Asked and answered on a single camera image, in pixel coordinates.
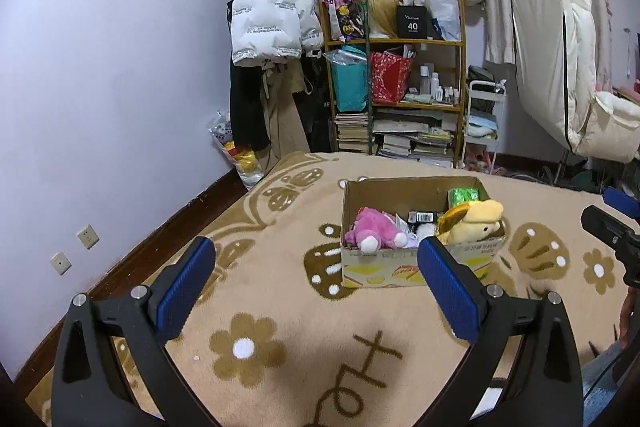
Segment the green tissue pack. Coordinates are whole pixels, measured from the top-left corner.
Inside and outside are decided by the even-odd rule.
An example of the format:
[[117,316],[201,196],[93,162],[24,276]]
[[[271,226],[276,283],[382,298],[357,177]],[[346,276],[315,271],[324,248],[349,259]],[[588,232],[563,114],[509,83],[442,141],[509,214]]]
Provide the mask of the green tissue pack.
[[478,202],[480,200],[480,192],[473,187],[455,187],[450,188],[447,192],[448,208],[454,209],[468,202]]

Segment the red gift bag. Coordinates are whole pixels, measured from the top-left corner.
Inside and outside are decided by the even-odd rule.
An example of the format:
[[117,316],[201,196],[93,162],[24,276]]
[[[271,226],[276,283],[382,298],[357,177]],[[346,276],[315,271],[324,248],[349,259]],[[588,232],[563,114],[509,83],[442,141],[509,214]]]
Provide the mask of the red gift bag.
[[375,103],[398,103],[407,91],[412,58],[385,52],[371,53],[371,91]]

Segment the white utility cart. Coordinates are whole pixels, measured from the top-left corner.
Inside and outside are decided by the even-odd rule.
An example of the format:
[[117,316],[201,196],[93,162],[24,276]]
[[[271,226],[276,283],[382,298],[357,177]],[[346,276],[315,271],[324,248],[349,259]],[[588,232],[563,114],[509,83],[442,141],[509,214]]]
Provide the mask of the white utility cart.
[[470,66],[465,86],[460,167],[493,174],[506,113],[506,80]]

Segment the wall socket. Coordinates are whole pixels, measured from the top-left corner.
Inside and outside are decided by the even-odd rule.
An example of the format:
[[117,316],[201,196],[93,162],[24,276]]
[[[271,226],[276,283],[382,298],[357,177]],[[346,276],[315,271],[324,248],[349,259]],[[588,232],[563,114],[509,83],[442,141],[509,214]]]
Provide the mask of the wall socket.
[[82,246],[86,249],[91,249],[93,246],[99,242],[99,235],[96,234],[92,225],[86,225],[85,228],[81,229],[77,234],[77,238],[80,240]]
[[68,260],[62,251],[54,254],[50,259],[50,263],[58,275],[64,275],[72,266],[70,260]]

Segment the upper wall socket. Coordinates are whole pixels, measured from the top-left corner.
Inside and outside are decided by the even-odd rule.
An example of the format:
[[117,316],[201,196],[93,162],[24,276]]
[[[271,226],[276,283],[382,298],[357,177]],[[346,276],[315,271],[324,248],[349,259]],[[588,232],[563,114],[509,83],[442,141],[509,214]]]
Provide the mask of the upper wall socket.
[[86,225],[85,228],[81,229],[77,234],[77,238],[80,240],[82,246],[86,249],[91,249],[93,246],[99,242],[99,235],[96,234],[92,225]]

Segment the bag of toys by wall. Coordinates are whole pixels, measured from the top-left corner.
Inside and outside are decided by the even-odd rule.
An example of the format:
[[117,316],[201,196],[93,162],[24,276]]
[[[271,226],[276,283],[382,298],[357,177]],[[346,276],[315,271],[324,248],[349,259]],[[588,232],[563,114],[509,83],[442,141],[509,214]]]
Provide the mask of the bag of toys by wall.
[[247,191],[250,191],[264,177],[264,172],[254,150],[235,143],[230,114],[218,110],[216,116],[207,124],[207,129],[215,144],[231,161]]

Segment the beige round patterned rug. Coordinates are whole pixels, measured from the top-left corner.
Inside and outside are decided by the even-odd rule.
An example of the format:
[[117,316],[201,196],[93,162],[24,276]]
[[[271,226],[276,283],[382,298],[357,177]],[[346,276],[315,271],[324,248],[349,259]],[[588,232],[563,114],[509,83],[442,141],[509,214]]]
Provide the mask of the beige round patterned rug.
[[[349,185],[437,178],[412,160],[286,156],[206,228],[215,271],[167,345],[201,403],[225,426],[410,426],[461,361],[413,260],[342,283]],[[582,361],[614,343],[623,265],[582,229],[597,195],[479,174],[503,205],[506,241],[478,274],[509,295],[563,299]]]

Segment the white puffer jacket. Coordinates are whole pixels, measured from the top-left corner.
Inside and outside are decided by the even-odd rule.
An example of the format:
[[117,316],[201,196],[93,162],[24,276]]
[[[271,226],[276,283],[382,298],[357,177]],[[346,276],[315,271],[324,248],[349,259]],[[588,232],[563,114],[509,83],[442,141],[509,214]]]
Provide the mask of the white puffer jacket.
[[233,0],[230,35],[238,67],[285,64],[323,48],[316,0]]

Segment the stack of books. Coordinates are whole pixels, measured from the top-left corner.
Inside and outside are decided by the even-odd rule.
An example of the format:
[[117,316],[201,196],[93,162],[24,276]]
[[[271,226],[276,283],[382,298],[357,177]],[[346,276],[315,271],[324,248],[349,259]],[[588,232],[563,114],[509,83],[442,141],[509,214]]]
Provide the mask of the stack of books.
[[369,153],[369,118],[366,113],[337,113],[334,124],[337,150]]

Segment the white folded duvet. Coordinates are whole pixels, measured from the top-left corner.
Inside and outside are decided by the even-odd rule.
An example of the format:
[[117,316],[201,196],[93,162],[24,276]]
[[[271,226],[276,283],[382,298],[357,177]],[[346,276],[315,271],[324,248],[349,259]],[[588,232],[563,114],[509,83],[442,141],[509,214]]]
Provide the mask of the white folded duvet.
[[597,86],[592,0],[511,3],[526,113],[570,153],[631,162],[639,148],[639,107]]

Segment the teal bag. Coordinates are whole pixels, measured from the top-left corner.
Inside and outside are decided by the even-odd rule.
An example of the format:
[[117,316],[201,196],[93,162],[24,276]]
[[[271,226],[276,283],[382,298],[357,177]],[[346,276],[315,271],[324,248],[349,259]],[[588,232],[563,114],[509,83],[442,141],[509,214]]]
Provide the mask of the teal bag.
[[368,106],[367,55],[354,46],[341,46],[324,54],[332,72],[337,110],[362,112]]

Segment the black tissue pack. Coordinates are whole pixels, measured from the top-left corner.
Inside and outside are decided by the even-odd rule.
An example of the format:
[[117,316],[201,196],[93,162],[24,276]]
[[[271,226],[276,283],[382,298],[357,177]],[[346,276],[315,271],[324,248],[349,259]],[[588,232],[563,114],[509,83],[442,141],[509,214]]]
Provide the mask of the black tissue pack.
[[408,214],[408,223],[409,225],[436,225],[443,215],[438,211],[411,210]]

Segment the yellow plush toy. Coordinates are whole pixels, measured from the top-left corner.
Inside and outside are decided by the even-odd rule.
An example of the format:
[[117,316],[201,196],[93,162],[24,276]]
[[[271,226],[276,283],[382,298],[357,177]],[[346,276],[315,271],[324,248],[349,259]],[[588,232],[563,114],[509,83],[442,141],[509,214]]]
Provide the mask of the yellow plush toy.
[[503,205],[493,199],[469,200],[447,210],[437,222],[442,245],[476,243],[500,229]]

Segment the cardboard box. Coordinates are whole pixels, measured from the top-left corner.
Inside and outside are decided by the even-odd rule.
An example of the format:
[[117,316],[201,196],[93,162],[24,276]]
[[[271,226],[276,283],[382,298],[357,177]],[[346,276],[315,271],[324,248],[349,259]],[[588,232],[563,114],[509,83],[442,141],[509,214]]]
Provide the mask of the cardboard box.
[[[448,192],[454,188],[474,188],[481,200],[488,193],[477,176],[427,176],[426,178],[390,178],[348,181],[344,187],[342,228],[348,231],[360,209],[385,211],[392,218],[408,219],[411,211],[442,212],[448,206]],[[450,246],[457,262],[480,272],[492,261],[506,240],[499,229],[476,243]],[[362,253],[358,247],[342,246],[342,277],[347,288],[411,287],[425,284],[418,270],[418,248],[382,248]]]

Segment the lower wall socket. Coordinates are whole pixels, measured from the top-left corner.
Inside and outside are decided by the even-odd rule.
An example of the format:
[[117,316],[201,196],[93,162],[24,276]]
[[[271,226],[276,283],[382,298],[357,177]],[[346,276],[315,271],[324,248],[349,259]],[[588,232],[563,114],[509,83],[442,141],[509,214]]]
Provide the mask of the lower wall socket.
[[64,275],[72,266],[70,260],[68,260],[62,251],[54,254],[50,259],[50,263],[58,275]]

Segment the beige coat hanging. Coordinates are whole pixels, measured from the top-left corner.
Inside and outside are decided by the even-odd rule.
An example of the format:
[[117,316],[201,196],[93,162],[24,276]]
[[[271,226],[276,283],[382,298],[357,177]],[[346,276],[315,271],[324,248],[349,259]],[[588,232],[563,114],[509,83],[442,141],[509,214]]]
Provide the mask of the beige coat hanging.
[[304,74],[299,61],[276,64],[262,75],[262,109],[269,139],[257,153],[265,172],[280,159],[295,152],[308,152],[309,145],[294,94],[303,93]]

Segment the black number box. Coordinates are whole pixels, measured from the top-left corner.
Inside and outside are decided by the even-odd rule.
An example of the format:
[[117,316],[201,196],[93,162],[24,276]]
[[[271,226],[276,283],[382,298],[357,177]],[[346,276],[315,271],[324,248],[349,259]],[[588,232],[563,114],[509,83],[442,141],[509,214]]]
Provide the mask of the black number box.
[[427,39],[433,35],[431,15],[423,5],[398,5],[396,20],[401,39]]

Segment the black white plush keychain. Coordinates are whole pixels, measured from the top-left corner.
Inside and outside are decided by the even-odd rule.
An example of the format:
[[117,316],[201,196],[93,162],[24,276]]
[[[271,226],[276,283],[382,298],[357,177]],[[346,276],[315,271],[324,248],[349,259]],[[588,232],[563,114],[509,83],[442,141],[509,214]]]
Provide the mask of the black white plush keychain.
[[423,239],[427,237],[433,237],[437,234],[437,225],[435,223],[420,223],[416,226],[416,231],[413,235],[416,238],[416,243],[420,244]]

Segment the wooden bookshelf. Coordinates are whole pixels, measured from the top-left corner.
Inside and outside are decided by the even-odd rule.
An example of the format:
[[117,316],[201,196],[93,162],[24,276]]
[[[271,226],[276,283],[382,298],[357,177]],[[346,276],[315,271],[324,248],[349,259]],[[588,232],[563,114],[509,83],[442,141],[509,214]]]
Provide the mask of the wooden bookshelf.
[[[456,116],[456,129],[454,136],[450,139],[452,146],[451,162],[454,168],[460,166],[464,145],[464,110],[463,103],[466,97],[466,13],[464,0],[458,0],[460,39],[458,41],[433,40],[433,39],[373,39],[370,29],[364,32],[366,38],[354,39],[349,42],[331,39],[331,28],[329,11],[324,4],[319,5],[320,22],[323,30],[324,48],[328,53],[334,49],[341,49],[344,46],[362,46],[364,58],[366,59],[366,78],[368,88],[367,116],[368,139],[367,146],[360,150],[361,153],[372,155],[374,153],[374,129],[373,129],[373,109],[377,107],[388,107],[393,110],[439,110],[442,113],[451,113]],[[450,48],[454,50],[454,61],[452,67],[438,66],[437,72],[446,72],[454,77],[454,89],[458,95],[450,103],[426,103],[408,102],[405,96],[408,93],[408,81],[414,62],[414,56],[405,57],[404,52],[409,50],[412,54],[417,54],[420,49],[431,46],[432,48]]]

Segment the pink plush toy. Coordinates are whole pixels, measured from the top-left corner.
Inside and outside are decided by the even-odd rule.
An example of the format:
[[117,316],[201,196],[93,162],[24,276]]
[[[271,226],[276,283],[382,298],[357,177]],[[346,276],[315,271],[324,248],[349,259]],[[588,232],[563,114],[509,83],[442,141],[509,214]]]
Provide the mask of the pink plush toy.
[[363,254],[375,254],[381,249],[404,248],[408,235],[396,225],[387,212],[370,207],[361,208],[352,227],[345,233],[344,242],[357,247]]

